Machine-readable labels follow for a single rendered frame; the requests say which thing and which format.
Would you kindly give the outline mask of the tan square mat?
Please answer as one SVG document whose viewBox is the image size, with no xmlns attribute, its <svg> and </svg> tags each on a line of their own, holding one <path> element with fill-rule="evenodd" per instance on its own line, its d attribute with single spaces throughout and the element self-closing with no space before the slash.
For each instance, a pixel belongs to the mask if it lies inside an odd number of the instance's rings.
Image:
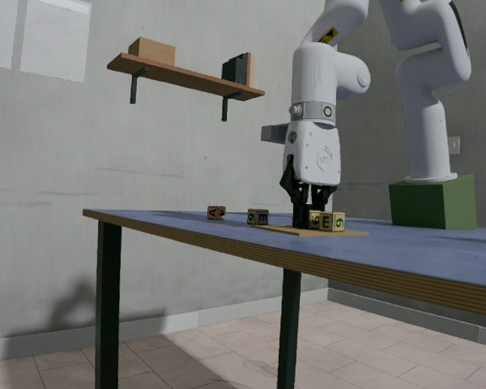
<svg viewBox="0 0 486 389">
<path fill-rule="evenodd" d="M 318 229 L 299 229 L 293 228 L 292 225 L 251 225 L 251 228 L 265 229 L 278 233 L 286 233 L 296 236 L 350 236 L 350 235 L 369 235 L 366 232 L 347 230 L 341 233 L 330 233 L 319 231 Z"/>
</svg>

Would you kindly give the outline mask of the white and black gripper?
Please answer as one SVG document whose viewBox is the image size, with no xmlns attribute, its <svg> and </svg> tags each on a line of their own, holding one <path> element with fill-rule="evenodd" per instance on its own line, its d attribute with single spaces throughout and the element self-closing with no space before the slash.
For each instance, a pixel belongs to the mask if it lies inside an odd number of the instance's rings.
<svg viewBox="0 0 486 389">
<path fill-rule="evenodd" d="M 279 184 L 293 203 L 292 227 L 308 229 L 310 210 L 324 212 L 328 198 L 340 182 L 339 135 L 335 123 L 322 119 L 291 122 L 283 153 Z M 309 186 L 312 204 L 307 204 Z"/>
</svg>

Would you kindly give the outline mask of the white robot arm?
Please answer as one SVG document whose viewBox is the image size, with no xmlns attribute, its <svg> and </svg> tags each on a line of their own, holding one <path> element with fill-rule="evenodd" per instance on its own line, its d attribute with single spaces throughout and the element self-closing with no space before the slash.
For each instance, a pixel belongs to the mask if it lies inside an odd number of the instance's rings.
<svg viewBox="0 0 486 389">
<path fill-rule="evenodd" d="M 379 0 L 394 47 L 441 47 L 404 58 L 395 69 L 403 102 L 411 176 L 406 183 L 445 182 L 450 172 L 445 111 L 432 91 L 465 83 L 471 61 L 457 7 L 451 0 Z M 326 0 L 322 14 L 295 50 L 289 123 L 262 126 L 261 141 L 285 144 L 288 125 L 301 119 L 335 123 L 337 100 L 361 96 L 368 67 L 334 46 L 367 18 L 369 0 Z M 313 42 L 313 43 L 311 43 Z M 307 44 L 306 44 L 307 43 Z"/>
</svg>

